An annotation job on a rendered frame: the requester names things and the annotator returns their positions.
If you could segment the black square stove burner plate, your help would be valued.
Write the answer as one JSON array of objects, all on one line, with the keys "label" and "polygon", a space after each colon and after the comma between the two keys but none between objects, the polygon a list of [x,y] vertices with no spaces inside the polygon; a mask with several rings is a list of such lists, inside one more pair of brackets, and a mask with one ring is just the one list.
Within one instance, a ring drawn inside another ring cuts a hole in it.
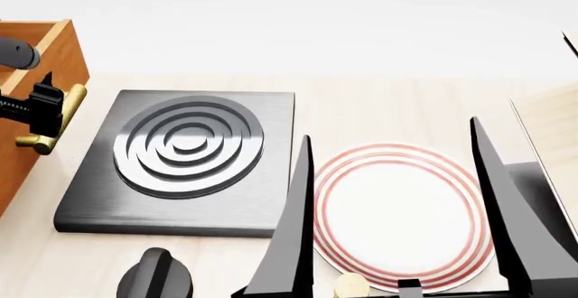
[{"label": "black square stove burner plate", "polygon": [[59,232],[271,237],[295,95],[120,91],[55,211]]}]

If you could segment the wooden cabinet box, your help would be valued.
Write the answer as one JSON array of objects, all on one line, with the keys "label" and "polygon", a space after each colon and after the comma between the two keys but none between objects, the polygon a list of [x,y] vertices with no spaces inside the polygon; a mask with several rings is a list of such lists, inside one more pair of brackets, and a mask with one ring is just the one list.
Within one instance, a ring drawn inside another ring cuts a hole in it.
[{"label": "wooden cabinet box", "polygon": [[[40,53],[34,70],[0,66],[0,90],[16,98],[27,98],[33,84],[52,73],[52,84],[69,91],[84,85],[89,71],[70,20],[52,22],[0,21],[0,35],[28,42]],[[15,138],[28,135],[29,126],[0,118],[0,216],[18,192],[40,157],[32,148],[19,148]]]}]

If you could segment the white plate with red rings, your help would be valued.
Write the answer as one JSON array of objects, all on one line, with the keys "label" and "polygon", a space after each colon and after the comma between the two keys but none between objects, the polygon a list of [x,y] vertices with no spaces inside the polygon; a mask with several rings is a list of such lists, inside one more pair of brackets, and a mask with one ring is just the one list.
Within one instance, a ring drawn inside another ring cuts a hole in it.
[{"label": "white plate with red rings", "polygon": [[479,275],[494,257],[477,179],[448,156],[400,143],[342,151],[315,177],[314,245],[342,273],[397,292],[426,293]]}]

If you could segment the black stove knob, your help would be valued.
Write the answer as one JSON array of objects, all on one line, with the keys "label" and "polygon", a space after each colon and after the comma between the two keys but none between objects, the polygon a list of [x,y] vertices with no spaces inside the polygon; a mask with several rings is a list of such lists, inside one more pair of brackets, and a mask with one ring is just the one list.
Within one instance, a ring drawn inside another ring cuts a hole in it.
[{"label": "black stove knob", "polygon": [[192,298],[188,268],[165,248],[148,248],[122,276],[117,298]]}]

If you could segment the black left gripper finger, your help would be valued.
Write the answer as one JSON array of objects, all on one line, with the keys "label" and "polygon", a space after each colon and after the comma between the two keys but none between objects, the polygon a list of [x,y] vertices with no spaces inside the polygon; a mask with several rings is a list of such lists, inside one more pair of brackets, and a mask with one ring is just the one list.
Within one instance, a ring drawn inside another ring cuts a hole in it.
[{"label": "black left gripper finger", "polygon": [[39,83],[34,83],[33,91],[29,95],[31,107],[61,108],[64,101],[64,92],[52,85],[52,72],[48,72]]},{"label": "black left gripper finger", "polygon": [[61,125],[62,113],[58,107],[37,108],[30,113],[29,131],[31,134],[57,137]]}]

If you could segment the brass drawer handle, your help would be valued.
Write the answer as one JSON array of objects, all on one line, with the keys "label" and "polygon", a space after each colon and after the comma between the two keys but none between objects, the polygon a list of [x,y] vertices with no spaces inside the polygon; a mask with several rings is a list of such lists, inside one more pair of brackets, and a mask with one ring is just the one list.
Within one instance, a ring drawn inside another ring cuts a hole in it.
[{"label": "brass drawer handle", "polygon": [[81,84],[73,85],[70,91],[64,93],[62,123],[56,137],[46,137],[43,135],[17,136],[15,138],[15,145],[22,148],[31,147],[40,155],[51,154],[86,95],[87,89]]}]

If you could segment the dark thin panel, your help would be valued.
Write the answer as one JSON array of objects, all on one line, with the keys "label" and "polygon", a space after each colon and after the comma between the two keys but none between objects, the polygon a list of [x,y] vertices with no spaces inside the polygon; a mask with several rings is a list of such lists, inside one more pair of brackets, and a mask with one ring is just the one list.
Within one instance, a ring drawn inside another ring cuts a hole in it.
[{"label": "dark thin panel", "polygon": [[564,42],[578,59],[578,31],[561,31]]}]

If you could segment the cream round cap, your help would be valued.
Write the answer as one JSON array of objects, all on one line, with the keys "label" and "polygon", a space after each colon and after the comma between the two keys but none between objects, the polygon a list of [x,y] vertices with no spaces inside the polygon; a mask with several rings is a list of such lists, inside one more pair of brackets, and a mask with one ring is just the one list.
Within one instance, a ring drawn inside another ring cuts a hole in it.
[{"label": "cream round cap", "polygon": [[333,287],[333,298],[368,298],[369,295],[368,281],[356,273],[340,275]]}]

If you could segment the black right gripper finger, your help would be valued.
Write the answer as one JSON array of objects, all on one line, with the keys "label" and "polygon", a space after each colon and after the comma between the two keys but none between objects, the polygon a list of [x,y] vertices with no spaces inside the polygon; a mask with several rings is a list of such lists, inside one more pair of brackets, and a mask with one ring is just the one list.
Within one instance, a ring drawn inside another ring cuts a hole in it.
[{"label": "black right gripper finger", "polygon": [[313,298],[314,163],[302,140],[284,210],[251,280],[231,298]]},{"label": "black right gripper finger", "polygon": [[518,190],[477,117],[470,130],[499,272],[509,290],[517,298],[578,298],[578,261]]}]

